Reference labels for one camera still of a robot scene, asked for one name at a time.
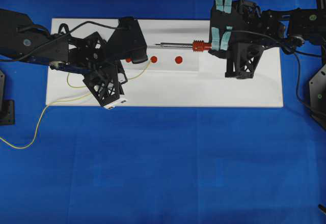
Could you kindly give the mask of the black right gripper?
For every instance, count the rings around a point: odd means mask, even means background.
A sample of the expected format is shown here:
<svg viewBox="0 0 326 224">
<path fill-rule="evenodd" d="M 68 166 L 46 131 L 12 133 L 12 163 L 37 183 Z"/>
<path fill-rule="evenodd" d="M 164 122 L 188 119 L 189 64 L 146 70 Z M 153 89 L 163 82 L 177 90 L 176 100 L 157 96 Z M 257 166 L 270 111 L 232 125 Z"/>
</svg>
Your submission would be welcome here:
<svg viewBox="0 0 326 224">
<path fill-rule="evenodd" d="M 241 25 L 232 27 L 235 17 L 232 12 L 237 14 Z M 208 51 L 211 55 L 217 54 L 218 51 L 227 51 L 229 41 L 231 46 L 235 44 L 257 44 L 263 47 L 270 47 L 270 40 L 266 37 L 250 33 L 235 33 L 231 31 L 249 31 L 268 35 L 270 31 L 269 15 L 262 12 L 260 7 L 249 0 L 214 0 L 210 12 L 210 44 L 211 48 Z M 226 28 L 222 33 L 219 28 Z"/>
</svg>

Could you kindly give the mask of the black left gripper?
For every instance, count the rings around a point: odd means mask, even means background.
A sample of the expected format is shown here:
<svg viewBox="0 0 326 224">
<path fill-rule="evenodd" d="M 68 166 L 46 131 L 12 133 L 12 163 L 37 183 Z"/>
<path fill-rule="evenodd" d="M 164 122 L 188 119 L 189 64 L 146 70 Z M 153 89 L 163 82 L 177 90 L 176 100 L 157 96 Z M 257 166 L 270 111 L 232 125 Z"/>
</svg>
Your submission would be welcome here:
<svg viewBox="0 0 326 224">
<path fill-rule="evenodd" d="M 95 71 L 108 66 L 117 69 L 118 88 L 115 94 L 124 94 L 122 85 L 127 77 L 121 61 L 130 59 L 133 64 L 148 60 L 147 44 L 139 25 L 133 17 L 118 19 L 118 27 L 108 40 L 98 32 L 85 38 L 68 36 L 68 44 L 73 48 L 68 51 L 68 71 Z"/>
</svg>

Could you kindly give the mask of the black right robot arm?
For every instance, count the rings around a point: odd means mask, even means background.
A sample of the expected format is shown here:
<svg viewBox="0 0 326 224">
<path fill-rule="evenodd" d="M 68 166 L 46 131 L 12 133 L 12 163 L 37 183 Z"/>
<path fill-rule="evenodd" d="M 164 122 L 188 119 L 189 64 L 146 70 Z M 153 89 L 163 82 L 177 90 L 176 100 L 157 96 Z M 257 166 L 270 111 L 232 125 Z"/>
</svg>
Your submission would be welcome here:
<svg viewBox="0 0 326 224">
<path fill-rule="evenodd" d="M 306 41 L 325 45 L 325 10 L 262 11 L 249 0 L 214 0 L 209 31 L 209 53 L 222 59 L 236 48 L 248 55 L 274 47 L 292 54 Z"/>
</svg>

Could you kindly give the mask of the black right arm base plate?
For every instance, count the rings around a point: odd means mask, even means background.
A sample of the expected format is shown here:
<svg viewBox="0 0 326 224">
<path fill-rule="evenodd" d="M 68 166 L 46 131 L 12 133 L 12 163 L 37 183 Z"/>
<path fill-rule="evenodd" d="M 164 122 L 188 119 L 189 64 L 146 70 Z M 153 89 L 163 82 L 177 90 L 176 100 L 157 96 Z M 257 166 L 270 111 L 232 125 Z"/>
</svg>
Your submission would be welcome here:
<svg viewBox="0 0 326 224">
<path fill-rule="evenodd" d="M 309 80 L 310 106 L 325 114 L 325 65 Z"/>
</svg>

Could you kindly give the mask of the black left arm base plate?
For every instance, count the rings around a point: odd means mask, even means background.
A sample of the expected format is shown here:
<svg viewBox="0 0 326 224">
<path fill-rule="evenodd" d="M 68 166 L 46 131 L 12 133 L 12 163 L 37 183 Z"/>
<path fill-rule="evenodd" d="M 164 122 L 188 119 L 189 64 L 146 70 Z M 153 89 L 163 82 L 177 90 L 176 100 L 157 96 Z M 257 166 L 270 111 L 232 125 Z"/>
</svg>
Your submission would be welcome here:
<svg viewBox="0 0 326 224">
<path fill-rule="evenodd" d="M 14 100 L 7 100 L 4 99 L 4 93 L 5 93 L 5 81 L 6 76 L 1 71 L 1 102 L 0 102 L 0 109 L 1 109 L 1 117 L 0 117 L 0 125 L 14 125 L 15 124 L 15 104 Z"/>
</svg>

